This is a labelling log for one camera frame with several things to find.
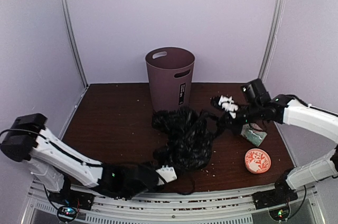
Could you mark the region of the floral ceramic mug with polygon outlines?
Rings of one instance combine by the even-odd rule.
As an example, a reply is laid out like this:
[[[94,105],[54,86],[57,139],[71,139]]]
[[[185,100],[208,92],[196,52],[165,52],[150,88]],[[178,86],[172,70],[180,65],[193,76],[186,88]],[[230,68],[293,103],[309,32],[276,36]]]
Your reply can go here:
[[[240,135],[255,147],[259,147],[266,138],[267,133],[259,125],[250,123],[243,125]]]

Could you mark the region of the black plastic trash bag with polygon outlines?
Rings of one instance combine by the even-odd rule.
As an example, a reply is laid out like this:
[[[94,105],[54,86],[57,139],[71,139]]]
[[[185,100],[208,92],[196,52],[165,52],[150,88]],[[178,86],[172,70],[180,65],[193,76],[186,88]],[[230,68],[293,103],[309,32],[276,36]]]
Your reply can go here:
[[[208,165],[214,140],[227,128],[225,117],[208,110],[198,113],[190,107],[182,107],[153,112],[151,126],[167,135],[166,144],[153,151],[153,158],[161,166],[173,167],[178,177],[189,178],[191,190],[177,194],[192,194],[195,181],[191,173]]]

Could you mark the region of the mauve plastic trash bin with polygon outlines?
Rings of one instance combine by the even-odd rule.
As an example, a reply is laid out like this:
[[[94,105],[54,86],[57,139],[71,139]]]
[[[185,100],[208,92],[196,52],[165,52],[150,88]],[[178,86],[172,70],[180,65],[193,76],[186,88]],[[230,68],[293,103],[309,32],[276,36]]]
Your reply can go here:
[[[193,53],[165,47],[149,52],[145,61],[153,109],[172,111],[188,106],[195,63]]]

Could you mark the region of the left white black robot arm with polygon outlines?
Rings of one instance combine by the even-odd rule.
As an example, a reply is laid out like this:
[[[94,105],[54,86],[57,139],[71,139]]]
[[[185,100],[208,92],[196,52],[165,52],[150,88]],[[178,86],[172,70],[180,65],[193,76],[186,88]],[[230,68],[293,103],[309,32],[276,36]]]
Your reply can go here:
[[[130,199],[168,183],[158,169],[147,164],[108,164],[82,155],[58,139],[46,121],[41,113],[17,117],[1,132],[1,152],[15,162],[27,163],[33,175],[63,204],[76,200],[67,175],[110,198]]]

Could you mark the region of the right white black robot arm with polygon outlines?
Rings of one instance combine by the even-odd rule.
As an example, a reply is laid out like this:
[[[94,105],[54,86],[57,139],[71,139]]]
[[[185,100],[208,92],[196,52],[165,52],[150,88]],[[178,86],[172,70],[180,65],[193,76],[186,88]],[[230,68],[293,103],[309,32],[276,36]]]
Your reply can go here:
[[[296,95],[280,94],[272,98],[261,79],[241,86],[246,104],[238,105],[232,97],[221,96],[215,102],[223,111],[218,124],[233,133],[256,121],[277,122],[296,126],[322,135],[337,143],[337,114],[301,100]],[[255,194],[257,201],[265,197],[274,203],[283,203],[299,187],[327,178],[337,177],[337,149],[301,167],[284,172],[269,192]]]

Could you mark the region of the orange patterned ceramic bowl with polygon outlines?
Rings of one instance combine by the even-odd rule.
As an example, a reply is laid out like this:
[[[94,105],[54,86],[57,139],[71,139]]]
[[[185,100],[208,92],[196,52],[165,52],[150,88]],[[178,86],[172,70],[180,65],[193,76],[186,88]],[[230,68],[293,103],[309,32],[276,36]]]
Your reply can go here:
[[[252,148],[245,154],[245,166],[252,174],[263,174],[271,168],[271,159],[265,151]]]

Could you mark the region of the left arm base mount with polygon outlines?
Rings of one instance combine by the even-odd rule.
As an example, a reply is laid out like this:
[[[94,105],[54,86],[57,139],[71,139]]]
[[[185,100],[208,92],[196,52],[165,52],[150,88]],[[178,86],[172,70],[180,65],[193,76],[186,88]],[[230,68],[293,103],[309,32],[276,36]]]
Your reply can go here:
[[[89,211],[92,208],[95,196],[69,190],[67,193],[51,192],[44,187],[47,200],[56,210],[56,217],[62,223],[70,223],[80,217],[81,210]]]

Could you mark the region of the aluminium front rail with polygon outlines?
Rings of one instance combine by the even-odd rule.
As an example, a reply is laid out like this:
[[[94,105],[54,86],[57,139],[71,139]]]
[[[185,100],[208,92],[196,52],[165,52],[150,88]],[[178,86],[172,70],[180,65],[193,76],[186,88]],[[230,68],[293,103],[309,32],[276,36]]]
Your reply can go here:
[[[298,199],[257,209],[252,194],[272,185],[237,190],[174,193],[144,193],[131,200],[94,194],[90,210],[80,210],[74,223],[276,223],[272,214],[291,210],[287,223],[325,223],[313,186],[297,190]]]

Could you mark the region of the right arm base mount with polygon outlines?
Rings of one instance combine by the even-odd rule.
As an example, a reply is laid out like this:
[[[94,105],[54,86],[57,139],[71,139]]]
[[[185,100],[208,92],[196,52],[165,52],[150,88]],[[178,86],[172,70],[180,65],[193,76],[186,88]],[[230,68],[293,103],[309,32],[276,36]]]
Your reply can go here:
[[[257,210],[268,210],[272,220],[283,222],[291,217],[290,203],[297,200],[298,195],[296,192],[289,192],[284,195],[278,194],[276,190],[267,190],[254,193],[252,198]]]

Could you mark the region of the right aluminium frame post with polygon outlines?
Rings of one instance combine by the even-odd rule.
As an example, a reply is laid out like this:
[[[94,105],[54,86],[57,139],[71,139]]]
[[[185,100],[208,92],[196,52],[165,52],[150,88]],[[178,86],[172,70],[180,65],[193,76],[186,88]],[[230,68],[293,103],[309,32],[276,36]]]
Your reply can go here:
[[[271,20],[268,39],[262,59],[261,67],[258,73],[258,78],[265,81],[268,76],[268,71],[273,59],[274,50],[277,44],[277,32],[282,21],[285,0],[275,0],[273,17]]]

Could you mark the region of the aluminium frame post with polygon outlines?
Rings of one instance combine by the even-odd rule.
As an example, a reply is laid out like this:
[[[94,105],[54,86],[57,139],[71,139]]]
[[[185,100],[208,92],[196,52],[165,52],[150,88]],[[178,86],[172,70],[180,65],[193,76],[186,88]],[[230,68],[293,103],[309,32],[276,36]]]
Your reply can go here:
[[[73,30],[73,26],[72,26],[72,22],[71,22],[71,15],[70,15],[70,11],[69,11],[69,5],[68,5],[68,0],[60,0],[61,1],[61,6],[62,6],[62,10],[63,10],[63,17],[64,17],[64,21],[65,21],[65,26],[66,26],[66,30],[67,30],[67,36],[68,36],[68,40],[70,43],[70,48],[71,48],[71,52],[72,52],[72,56],[74,58],[75,61],[75,65],[76,65],[76,70],[80,76],[80,80],[82,82],[82,85],[85,89],[88,88],[89,84],[85,75],[85,71],[83,69],[83,65],[79,56],[79,51],[78,51],[78,47],[77,47],[77,43],[76,43],[76,38],[74,35],[74,30]]]
[[[274,50],[277,44],[277,32],[282,21],[285,0],[275,0],[273,17],[271,20],[268,39],[262,59],[261,67],[258,73],[258,78],[265,81],[268,76],[268,71],[273,59]]]

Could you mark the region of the left aluminium frame post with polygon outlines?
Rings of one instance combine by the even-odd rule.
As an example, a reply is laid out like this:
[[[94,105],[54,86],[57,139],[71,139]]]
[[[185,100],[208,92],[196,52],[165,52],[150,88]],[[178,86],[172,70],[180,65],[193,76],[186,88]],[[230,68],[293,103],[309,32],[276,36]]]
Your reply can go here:
[[[66,26],[66,30],[67,30],[67,36],[68,36],[68,40],[70,43],[70,48],[71,48],[71,52],[72,52],[72,56],[74,58],[75,61],[75,65],[76,65],[76,70],[80,76],[80,80],[82,82],[82,85],[85,89],[88,88],[89,84],[85,75],[85,71],[83,69],[83,65],[79,56],[79,51],[78,51],[78,47],[77,47],[77,43],[76,43],[76,38],[74,35],[74,30],[73,30],[73,26],[72,26],[72,22],[71,22],[71,15],[70,15],[70,11],[69,11],[69,5],[68,5],[68,0],[60,0],[61,1],[61,6],[62,6],[62,10],[63,10],[63,17],[64,17],[64,21],[65,21],[65,26]]]

